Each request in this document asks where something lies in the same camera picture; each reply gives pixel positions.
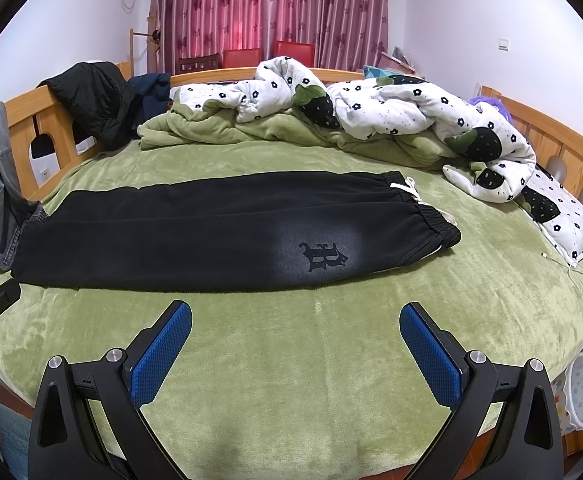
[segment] pink curtain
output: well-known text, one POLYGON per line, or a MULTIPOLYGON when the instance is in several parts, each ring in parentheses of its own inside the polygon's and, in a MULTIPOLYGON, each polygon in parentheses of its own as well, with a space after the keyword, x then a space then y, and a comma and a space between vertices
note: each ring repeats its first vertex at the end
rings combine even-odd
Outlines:
POLYGON ((260 0, 152 0, 161 30, 158 70, 177 73, 180 58, 260 47, 260 0))
POLYGON ((387 49, 387 0, 263 0, 263 49, 275 40, 316 45, 316 66, 356 70, 387 49))

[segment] metal screw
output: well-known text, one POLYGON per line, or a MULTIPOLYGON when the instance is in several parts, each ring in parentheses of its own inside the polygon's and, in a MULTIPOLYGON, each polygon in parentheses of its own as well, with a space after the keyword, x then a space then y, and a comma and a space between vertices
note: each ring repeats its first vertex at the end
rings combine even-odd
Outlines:
POLYGON ((487 361, 487 356, 479 350, 474 350, 471 354, 469 354, 469 359, 471 359, 476 364, 481 365, 487 361))
POLYGON ((542 372, 545 369, 545 365, 538 359, 532 359, 529 361, 529 366, 531 366, 537 372, 542 372))
POLYGON ((107 361, 117 363, 120 359, 122 359, 122 350, 120 348, 114 348, 107 352, 107 361))
POLYGON ((49 360, 49 368, 58 368, 62 364, 62 357, 59 355, 52 357, 49 360))

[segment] black sweatpants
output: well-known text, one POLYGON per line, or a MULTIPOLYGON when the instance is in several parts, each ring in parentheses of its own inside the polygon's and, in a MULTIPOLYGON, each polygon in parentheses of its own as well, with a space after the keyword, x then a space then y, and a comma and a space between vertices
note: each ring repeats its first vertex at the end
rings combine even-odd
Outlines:
POLYGON ((23 283, 151 291, 277 290, 417 262, 460 241, 436 209, 383 174, 259 173, 74 191, 30 222, 23 283))

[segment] blue gripper pad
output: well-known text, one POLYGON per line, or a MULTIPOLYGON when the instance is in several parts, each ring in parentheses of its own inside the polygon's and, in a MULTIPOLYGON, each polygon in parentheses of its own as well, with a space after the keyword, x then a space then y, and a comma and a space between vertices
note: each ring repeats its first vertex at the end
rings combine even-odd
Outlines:
POLYGON ((462 396, 460 373, 410 305, 400 312, 400 333, 438 404, 455 409, 462 396))
POLYGON ((191 332, 191 308, 181 303, 138 361, 131 374, 129 395, 139 409, 152 402, 191 332))

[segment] trash can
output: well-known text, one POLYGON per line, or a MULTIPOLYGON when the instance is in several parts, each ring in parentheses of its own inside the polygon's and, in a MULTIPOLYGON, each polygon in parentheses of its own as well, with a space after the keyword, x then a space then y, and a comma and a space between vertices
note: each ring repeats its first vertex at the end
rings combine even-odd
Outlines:
POLYGON ((583 352, 551 383, 562 435, 583 430, 583 352))

